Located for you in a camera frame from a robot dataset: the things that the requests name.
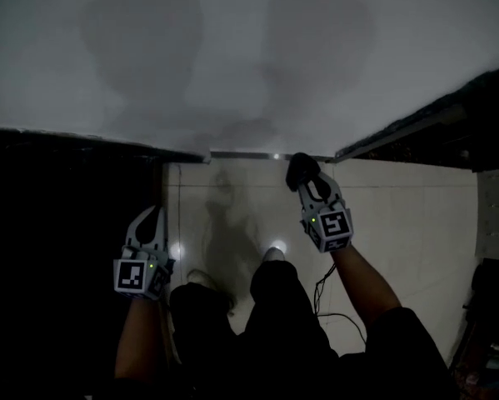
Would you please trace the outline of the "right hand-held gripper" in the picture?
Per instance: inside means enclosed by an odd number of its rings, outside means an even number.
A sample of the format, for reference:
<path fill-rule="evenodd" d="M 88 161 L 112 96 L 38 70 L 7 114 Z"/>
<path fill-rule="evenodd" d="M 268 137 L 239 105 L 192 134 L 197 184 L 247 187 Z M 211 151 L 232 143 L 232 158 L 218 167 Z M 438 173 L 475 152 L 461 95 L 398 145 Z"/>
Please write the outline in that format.
<path fill-rule="evenodd" d="M 308 183 L 299 184 L 297 192 L 302 206 L 301 224 L 318 252 L 331 253 L 348 247 L 354 233 L 352 217 L 337 182 L 320 171 L 317 174 L 317 200 Z M 317 202 L 325 204 L 316 209 Z"/>

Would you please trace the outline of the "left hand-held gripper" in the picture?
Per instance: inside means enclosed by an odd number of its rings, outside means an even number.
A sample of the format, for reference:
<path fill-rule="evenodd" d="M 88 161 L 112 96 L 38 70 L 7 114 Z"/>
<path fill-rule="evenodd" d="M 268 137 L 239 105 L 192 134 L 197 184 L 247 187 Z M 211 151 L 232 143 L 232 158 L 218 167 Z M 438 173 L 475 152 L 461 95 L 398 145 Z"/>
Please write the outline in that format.
<path fill-rule="evenodd" d="M 166 219 L 164 207 L 156 205 L 142 211 L 129 224 L 127 246 L 113 263 L 116 293 L 131 299 L 161 298 L 175 264 L 163 251 L 167 241 Z"/>

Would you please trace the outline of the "person's left forearm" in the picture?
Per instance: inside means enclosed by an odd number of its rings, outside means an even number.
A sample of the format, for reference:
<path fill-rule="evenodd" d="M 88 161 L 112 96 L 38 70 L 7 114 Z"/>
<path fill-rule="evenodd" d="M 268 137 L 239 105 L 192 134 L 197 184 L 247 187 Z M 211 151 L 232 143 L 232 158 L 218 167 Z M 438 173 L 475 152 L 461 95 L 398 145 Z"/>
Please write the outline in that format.
<path fill-rule="evenodd" d="M 114 377 L 154 384 L 164 367 L 159 304 L 133 299 L 117 346 Z"/>

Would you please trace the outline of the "person's right forearm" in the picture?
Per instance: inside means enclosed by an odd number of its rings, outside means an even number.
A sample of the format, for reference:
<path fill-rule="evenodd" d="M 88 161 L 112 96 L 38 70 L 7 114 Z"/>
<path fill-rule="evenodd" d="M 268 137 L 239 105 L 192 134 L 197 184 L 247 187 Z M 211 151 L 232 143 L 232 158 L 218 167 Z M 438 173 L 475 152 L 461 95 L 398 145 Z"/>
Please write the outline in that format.
<path fill-rule="evenodd" d="M 331 252 L 353 308 L 366 328 L 402 305 L 385 278 L 353 247 Z"/>

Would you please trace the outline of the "person's left white shoe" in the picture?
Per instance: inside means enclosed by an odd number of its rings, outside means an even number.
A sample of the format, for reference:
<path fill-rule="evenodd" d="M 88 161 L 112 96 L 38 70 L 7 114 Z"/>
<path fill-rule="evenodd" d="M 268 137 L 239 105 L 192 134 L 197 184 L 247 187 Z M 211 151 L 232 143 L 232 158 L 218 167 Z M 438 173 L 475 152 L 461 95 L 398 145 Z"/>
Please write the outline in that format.
<path fill-rule="evenodd" d="M 204 288 L 217 292 L 217 285 L 213 279 L 204 271 L 193 269 L 187 274 L 187 282 L 197 284 Z"/>

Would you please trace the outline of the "black wooden cabinet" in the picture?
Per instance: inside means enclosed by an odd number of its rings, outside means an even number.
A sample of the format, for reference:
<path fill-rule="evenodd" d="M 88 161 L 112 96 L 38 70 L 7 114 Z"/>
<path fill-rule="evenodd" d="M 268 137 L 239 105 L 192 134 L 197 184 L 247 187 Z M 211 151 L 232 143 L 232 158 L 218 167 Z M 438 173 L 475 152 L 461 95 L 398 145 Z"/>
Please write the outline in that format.
<path fill-rule="evenodd" d="M 197 156 L 0 129 L 0 400 L 101 398 L 129 300 L 112 264 L 164 196 L 164 167 Z"/>

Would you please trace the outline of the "person's black clothing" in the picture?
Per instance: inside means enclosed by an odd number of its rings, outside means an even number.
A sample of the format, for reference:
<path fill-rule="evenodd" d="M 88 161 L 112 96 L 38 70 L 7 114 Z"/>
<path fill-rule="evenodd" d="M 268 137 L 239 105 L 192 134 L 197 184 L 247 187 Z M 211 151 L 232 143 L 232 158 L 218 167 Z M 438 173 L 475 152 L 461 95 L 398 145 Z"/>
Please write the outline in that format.
<path fill-rule="evenodd" d="M 177 353 L 201 400 L 458 400 L 411 309 L 383 312 L 367 328 L 363 352 L 339 355 L 289 262 L 263 263 L 250 291 L 254 306 L 241 334 L 221 293 L 194 282 L 171 293 Z"/>

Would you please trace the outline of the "black wheeled cart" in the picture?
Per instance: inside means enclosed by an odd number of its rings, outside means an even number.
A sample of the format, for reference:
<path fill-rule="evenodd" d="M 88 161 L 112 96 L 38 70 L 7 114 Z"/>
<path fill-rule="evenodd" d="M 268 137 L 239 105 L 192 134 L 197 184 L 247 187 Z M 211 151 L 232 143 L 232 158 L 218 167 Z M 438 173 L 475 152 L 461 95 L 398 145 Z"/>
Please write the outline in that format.
<path fill-rule="evenodd" d="M 499 400 L 499 260 L 482 260 L 471 290 L 449 369 L 460 400 Z"/>

